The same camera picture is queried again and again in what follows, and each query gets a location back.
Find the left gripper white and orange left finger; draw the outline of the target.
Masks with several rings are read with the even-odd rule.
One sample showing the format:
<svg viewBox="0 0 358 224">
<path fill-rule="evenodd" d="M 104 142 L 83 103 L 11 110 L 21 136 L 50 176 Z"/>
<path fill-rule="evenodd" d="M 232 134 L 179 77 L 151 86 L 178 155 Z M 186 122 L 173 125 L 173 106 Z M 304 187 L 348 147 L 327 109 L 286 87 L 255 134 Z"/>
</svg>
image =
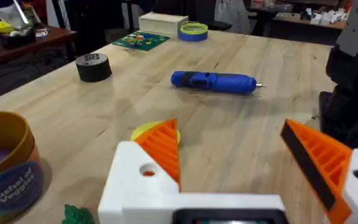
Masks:
<svg viewBox="0 0 358 224">
<path fill-rule="evenodd" d="M 124 203 L 137 194 L 181 190 L 177 119 L 135 129 L 130 141 L 117 145 L 98 205 L 100 223 L 124 223 Z"/>
</svg>

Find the left gripper white and orange right finger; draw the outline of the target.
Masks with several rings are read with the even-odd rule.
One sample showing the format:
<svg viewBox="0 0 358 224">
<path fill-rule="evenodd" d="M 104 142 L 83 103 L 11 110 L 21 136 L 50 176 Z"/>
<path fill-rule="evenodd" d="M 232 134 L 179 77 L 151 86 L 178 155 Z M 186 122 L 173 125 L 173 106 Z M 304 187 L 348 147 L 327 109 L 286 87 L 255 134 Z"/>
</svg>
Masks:
<svg viewBox="0 0 358 224">
<path fill-rule="evenodd" d="M 358 223 L 358 148 L 286 119 L 283 142 L 325 213 L 326 223 Z"/>
</svg>

